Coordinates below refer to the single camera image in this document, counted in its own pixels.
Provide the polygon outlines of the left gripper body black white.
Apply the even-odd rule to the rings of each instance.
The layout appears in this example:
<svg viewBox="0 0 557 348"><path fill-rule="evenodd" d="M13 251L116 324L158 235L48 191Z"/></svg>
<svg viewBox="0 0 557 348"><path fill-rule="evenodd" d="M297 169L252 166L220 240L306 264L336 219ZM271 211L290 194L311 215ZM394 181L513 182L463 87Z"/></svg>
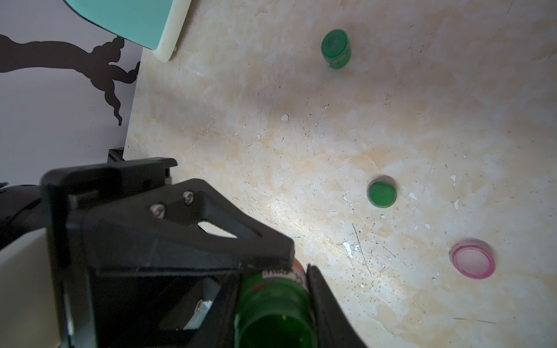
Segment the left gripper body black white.
<svg viewBox="0 0 557 348"><path fill-rule="evenodd" d="M202 296L199 279L158 265L153 203L176 161L155 157L48 172L40 185L1 185L1 346L113 347L140 317L156 343L182 329ZM124 228L136 228L126 233Z"/></svg>

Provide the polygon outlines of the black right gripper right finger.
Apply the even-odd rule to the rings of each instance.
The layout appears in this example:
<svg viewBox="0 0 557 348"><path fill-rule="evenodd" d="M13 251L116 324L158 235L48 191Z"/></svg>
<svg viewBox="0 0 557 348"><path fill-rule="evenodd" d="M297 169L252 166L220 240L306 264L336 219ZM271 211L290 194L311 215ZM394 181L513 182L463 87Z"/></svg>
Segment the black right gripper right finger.
<svg viewBox="0 0 557 348"><path fill-rule="evenodd" d="M318 347L367 348L343 313L319 268L309 265L307 278L316 319Z"/></svg>

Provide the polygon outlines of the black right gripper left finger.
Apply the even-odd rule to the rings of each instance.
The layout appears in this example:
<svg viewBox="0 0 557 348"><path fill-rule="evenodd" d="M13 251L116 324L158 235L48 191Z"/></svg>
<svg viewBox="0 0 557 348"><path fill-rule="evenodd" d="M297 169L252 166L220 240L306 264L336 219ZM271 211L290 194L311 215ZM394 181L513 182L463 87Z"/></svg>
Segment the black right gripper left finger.
<svg viewBox="0 0 557 348"><path fill-rule="evenodd" d="M234 347L234 319L240 283L240 275L230 275L223 282L197 334L198 347Z"/></svg>

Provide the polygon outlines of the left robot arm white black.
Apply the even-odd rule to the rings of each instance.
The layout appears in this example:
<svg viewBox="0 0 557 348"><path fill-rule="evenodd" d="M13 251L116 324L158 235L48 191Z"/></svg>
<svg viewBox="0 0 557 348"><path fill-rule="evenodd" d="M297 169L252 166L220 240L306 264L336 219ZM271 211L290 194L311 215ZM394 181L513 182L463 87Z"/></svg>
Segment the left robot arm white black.
<svg viewBox="0 0 557 348"><path fill-rule="evenodd" d="M1 346L229 347L239 277L294 242L171 158L1 185Z"/></svg>

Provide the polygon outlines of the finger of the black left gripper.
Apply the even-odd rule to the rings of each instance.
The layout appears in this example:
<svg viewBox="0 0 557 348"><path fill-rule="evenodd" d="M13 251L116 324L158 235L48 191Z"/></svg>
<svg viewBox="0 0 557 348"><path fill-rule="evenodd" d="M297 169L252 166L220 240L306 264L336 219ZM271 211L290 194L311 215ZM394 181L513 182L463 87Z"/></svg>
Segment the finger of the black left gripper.
<svg viewBox="0 0 557 348"><path fill-rule="evenodd" d="M289 268L290 237L244 214L206 181L72 211L70 256L97 276L213 276Z"/></svg>

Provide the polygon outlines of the green paint jar with label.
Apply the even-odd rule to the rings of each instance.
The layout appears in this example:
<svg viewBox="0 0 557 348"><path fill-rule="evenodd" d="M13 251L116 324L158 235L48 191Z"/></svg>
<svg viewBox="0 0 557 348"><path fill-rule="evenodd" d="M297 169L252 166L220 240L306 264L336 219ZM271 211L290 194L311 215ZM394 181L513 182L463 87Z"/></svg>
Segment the green paint jar with label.
<svg viewBox="0 0 557 348"><path fill-rule="evenodd" d="M348 64L352 57L352 49L346 32L334 29L327 33L321 42L321 53L333 69L341 69Z"/></svg>

